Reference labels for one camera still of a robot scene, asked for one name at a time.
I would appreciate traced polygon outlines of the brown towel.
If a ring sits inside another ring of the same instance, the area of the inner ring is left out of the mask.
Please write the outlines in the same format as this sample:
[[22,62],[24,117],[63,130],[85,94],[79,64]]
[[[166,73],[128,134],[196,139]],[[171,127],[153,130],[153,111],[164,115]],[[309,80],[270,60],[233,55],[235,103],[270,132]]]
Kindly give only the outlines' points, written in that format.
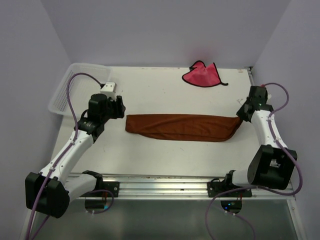
[[131,114],[125,130],[167,141],[225,142],[242,124],[239,117],[201,114]]

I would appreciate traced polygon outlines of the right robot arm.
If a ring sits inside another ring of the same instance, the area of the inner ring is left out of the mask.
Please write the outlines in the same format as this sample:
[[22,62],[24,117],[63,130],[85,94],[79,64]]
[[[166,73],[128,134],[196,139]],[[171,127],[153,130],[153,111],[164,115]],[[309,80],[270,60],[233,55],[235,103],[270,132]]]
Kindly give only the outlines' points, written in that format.
[[223,180],[223,192],[235,196],[241,187],[257,187],[285,195],[294,169],[297,152],[288,149],[275,122],[276,109],[268,104],[267,88],[251,86],[248,97],[236,113],[241,120],[253,125],[259,149],[246,170],[231,170]]

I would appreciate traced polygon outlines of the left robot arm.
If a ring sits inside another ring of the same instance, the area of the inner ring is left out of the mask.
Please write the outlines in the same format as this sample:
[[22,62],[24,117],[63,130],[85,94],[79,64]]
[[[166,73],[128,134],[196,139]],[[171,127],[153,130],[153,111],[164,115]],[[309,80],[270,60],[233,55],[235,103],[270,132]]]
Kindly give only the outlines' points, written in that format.
[[124,118],[125,110],[120,95],[112,99],[102,93],[93,94],[88,108],[81,114],[69,140],[58,155],[38,173],[31,172],[27,175],[26,207],[33,212],[58,219],[73,200],[85,194],[96,197],[106,192],[109,197],[113,197],[114,194],[105,187],[100,173],[85,170],[77,178],[67,179],[83,154],[103,133],[107,121]]

